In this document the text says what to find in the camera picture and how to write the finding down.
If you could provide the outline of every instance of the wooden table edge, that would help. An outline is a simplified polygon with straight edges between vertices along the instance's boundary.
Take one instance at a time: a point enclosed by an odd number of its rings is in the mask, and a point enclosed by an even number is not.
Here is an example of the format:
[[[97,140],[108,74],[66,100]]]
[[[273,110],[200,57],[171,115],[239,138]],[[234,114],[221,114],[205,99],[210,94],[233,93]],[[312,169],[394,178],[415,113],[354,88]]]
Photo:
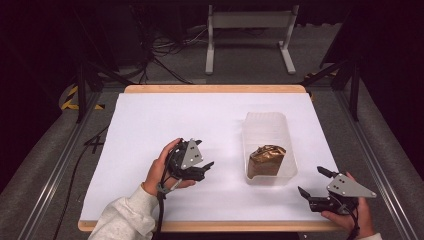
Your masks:
[[[306,93],[302,85],[129,85],[124,93]]]
[[[91,232],[97,221],[79,221],[78,228]],[[163,232],[328,232],[342,231],[330,221],[195,221],[164,222]]]

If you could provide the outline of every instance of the hand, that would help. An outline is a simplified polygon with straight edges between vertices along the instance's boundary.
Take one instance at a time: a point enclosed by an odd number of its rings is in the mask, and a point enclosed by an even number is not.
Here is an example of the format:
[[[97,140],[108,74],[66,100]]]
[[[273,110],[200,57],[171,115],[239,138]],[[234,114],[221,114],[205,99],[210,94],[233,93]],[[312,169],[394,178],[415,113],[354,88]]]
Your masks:
[[[159,158],[154,160],[152,163],[152,166],[150,167],[149,173],[147,174],[146,181],[143,184],[144,191],[149,193],[150,195],[156,196],[157,195],[157,189],[156,186],[160,182],[162,178],[163,171],[165,169],[165,160],[168,156],[168,153],[174,148],[175,145],[177,145],[181,141],[181,138],[177,138],[174,141],[168,143],[166,145],[162,152],[159,155]],[[175,183],[177,182],[177,179],[171,177],[165,182],[165,187],[170,189]],[[194,180],[184,180],[182,181],[177,188],[186,188],[189,186],[193,186],[196,184],[196,181]]]
[[[350,173],[347,173],[347,176],[350,179],[355,180],[352,177],[352,175],[350,175]],[[357,238],[360,239],[360,238],[365,238],[365,237],[374,235],[375,231],[374,231],[374,226],[372,223],[371,211],[368,206],[367,200],[365,200],[365,198],[363,197],[360,197],[358,198],[358,202],[359,202],[358,210],[355,211],[354,214],[358,216],[358,213],[359,213],[358,225],[360,227],[360,230],[359,230]],[[352,231],[352,229],[355,226],[355,223],[353,222],[353,219],[350,215],[342,216],[342,215],[335,214],[333,212],[323,211],[321,212],[321,216],[341,226],[342,228],[347,230],[349,233],[350,231]]]

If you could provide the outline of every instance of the gray floor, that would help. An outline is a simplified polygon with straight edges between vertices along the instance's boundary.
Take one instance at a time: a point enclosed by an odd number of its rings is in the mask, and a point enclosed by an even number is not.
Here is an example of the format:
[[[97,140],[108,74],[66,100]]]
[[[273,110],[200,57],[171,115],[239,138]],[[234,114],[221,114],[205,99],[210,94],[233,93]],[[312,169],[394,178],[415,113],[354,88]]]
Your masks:
[[[243,31],[219,33],[215,40],[215,66],[211,76],[204,74],[204,42],[159,59],[170,69],[198,84],[296,83],[302,81],[307,73],[319,70],[320,61],[338,28],[307,26],[294,29],[289,46],[297,70],[294,75],[287,74],[276,48],[280,40],[278,36],[283,34],[276,30],[267,30],[259,36]],[[148,84],[178,84],[169,73],[154,64],[149,65],[147,73]],[[361,84],[360,121],[355,123],[344,108],[348,87],[345,92],[333,92],[328,83],[328,79],[323,79],[308,87],[308,90],[313,93],[313,104],[337,166],[340,170],[348,170],[360,183],[379,193],[379,197],[369,203],[376,229],[383,234],[384,239],[423,239],[424,184],[376,109],[366,88]],[[63,111],[0,195],[0,239],[18,239],[23,230],[26,234],[22,238],[53,239],[74,166],[84,149],[83,144],[109,124],[117,96],[122,91],[119,85],[109,83],[102,93],[92,94],[90,99],[96,101],[94,104],[105,104],[106,108],[91,111],[82,124],[75,123],[77,111]],[[73,140],[70,136],[76,130],[81,130],[81,133],[74,139],[75,144],[71,144]],[[69,205],[57,239],[86,239],[89,235],[78,230],[77,222],[85,192],[101,153],[101,147],[95,153],[92,149],[88,148],[78,164]],[[51,199],[48,199],[42,211],[31,214],[35,206],[40,206],[37,201],[43,193],[43,187],[51,182],[49,178],[52,171],[64,157],[68,157],[69,164],[63,166],[63,175],[58,176],[60,183],[48,195]],[[30,228],[26,223],[34,215],[37,215],[37,221]],[[299,233],[299,236],[301,239],[323,240],[345,239],[347,234],[308,232]]]

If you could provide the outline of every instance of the metal rail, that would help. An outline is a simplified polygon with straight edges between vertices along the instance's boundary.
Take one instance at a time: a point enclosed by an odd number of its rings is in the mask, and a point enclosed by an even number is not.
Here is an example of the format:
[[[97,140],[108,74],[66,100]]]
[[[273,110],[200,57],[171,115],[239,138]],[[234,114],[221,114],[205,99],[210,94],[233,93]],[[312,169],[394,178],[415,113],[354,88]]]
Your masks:
[[[49,179],[47,180],[44,188],[35,204],[30,216],[28,217],[25,226],[23,227],[18,239],[32,239],[34,237],[37,228],[39,227],[47,208],[59,186],[59,183],[66,171],[67,166],[71,160],[72,153],[75,149],[76,142],[84,129],[87,120],[89,119],[92,109],[99,99],[100,93],[93,92],[88,101],[89,111],[85,114],[84,118],[79,124],[76,124],[72,130],[68,142],[63,149],[56,166],[54,167]]]
[[[362,131],[361,125],[359,122],[354,121],[349,111],[349,103],[346,96],[341,91],[335,91],[335,96],[339,101],[344,113],[347,115],[349,122],[364,150],[366,155],[366,164],[374,178],[374,181],[377,184],[377,187],[380,190],[381,196],[384,199],[384,202],[387,205],[387,208],[392,215],[392,218],[402,235],[402,239],[405,240],[418,240],[418,237],[412,228],[411,223],[408,220],[403,208],[394,192],[392,186],[390,185],[386,175],[383,172],[383,169],[374,154],[371,145],[369,144],[364,132]]]

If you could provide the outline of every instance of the white sweater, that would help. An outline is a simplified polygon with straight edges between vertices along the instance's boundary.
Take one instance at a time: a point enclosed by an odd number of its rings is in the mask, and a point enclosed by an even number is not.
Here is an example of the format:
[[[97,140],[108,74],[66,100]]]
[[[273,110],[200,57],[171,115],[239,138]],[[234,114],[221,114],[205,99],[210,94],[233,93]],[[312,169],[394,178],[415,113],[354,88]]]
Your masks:
[[[155,219],[153,209],[158,205],[156,197],[138,187],[129,198],[111,202],[103,211],[88,239],[150,240]],[[361,240],[381,240],[379,233]]]

